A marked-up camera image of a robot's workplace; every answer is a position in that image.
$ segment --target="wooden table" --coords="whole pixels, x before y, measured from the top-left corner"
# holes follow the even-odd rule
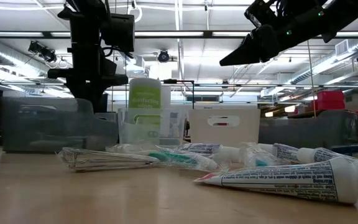
[[[358,203],[192,182],[202,175],[163,168],[72,173],[54,155],[2,153],[0,223],[358,223]]]

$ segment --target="toothpaste tube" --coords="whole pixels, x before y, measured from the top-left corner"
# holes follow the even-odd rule
[[[208,174],[195,182],[353,204],[358,200],[358,161],[337,157],[314,164],[244,168]]]
[[[202,144],[202,143],[188,143],[178,146],[177,150],[195,152],[202,156],[211,156],[213,154],[226,154],[231,162],[240,162],[240,149],[235,147],[223,146],[221,144]]]
[[[328,149],[319,147],[317,149],[295,148],[284,144],[274,144],[271,151],[279,159],[286,159],[293,164],[309,164],[314,162],[323,162],[335,157],[342,157],[350,162],[358,161],[358,158],[342,155],[332,152]]]

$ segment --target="gray storage bin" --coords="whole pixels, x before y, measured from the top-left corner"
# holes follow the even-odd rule
[[[116,114],[99,119],[82,99],[2,98],[4,150],[58,152],[62,147],[103,151],[117,143]]]
[[[323,111],[317,118],[260,120],[259,143],[330,149],[357,142],[358,115],[345,110]]]

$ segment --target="ceiling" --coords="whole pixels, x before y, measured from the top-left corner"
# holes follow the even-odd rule
[[[0,7],[61,7],[64,0],[0,0]],[[175,20],[175,0],[137,0],[142,8],[142,18],[135,24],[136,30],[177,30]],[[204,11],[204,1],[182,0],[183,19],[181,30],[252,30],[254,26],[244,17],[244,11],[253,0],[209,0],[211,10]],[[111,12],[125,14],[127,1],[110,1]],[[69,23],[57,18],[61,9],[38,11],[0,10],[0,31],[69,31]],[[358,30],[358,20],[344,30]],[[27,51],[30,39],[0,39],[0,44],[12,50],[31,56]],[[38,40],[71,63],[71,55],[67,53],[70,40]],[[184,73],[182,78],[195,80],[200,83],[221,83],[228,79],[231,83],[281,83],[280,75],[291,75],[312,62],[330,54],[341,39],[334,39],[325,44],[322,40],[313,39],[308,43],[282,52],[275,60],[265,64],[255,64],[246,69],[239,67],[220,67],[219,60],[232,52],[241,43],[241,39],[182,39],[184,55]],[[135,54],[143,56],[146,67],[156,63],[155,53],[160,50],[178,57],[178,42],[176,39],[136,39]],[[41,58],[33,60],[42,62]],[[350,62],[344,62],[331,68],[324,75],[331,74],[332,78],[344,75],[352,68]],[[128,75],[135,77],[129,70]],[[177,63],[173,63],[173,78],[179,78]]]

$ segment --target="green label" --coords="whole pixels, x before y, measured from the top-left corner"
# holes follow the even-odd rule
[[[161,91],[148,86],[131,87],[129,108],[161,108]]]

